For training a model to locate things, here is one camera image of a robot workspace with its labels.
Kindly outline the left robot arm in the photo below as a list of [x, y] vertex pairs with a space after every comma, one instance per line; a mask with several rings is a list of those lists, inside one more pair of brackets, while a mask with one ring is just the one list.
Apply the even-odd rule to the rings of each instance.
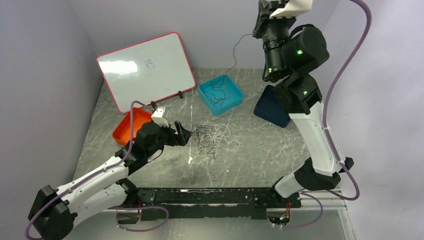
[[78, 224], [103, 210], [134, 207], [139, 194], [128, 176], [148, 164], [156, 152], [162, 153], [165, 146], [185, 146], [192, 136], [179, 121], [174, 124], [172, 128], [146, 122], [101, 166], [59, 187], [42, 187], [28, 214], [25, 237], [32, 239], [29, 229], [34, 227], [41, 240], [62, 240]]

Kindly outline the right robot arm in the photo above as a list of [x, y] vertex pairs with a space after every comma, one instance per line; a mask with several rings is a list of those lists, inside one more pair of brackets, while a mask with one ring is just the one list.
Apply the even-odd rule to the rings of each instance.
[[274, 84], [278, 103], [294, 121], [310, 153], [302, 166], [272, 186], [269, 199], [275, 207], [282, 207], [301, 190], [333, 190], [341, 181], [340, 173], [354, 165], [326, 135], [323, 96], [311, 76], [329, 59], [325, 37], [312, 24], [294, 27], [297, 16], [312, 5], [310, 0], [261, 0], [252, 32], [262, 40], [262, 79]]

